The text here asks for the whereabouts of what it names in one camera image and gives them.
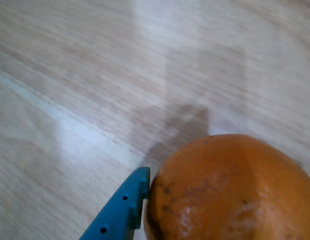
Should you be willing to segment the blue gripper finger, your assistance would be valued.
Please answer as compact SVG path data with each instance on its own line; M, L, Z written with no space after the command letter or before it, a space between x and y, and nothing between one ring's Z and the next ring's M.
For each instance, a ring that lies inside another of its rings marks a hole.
M139 167L120 185L81 240L132 240L141 227L143 201L148 199L150 168Z

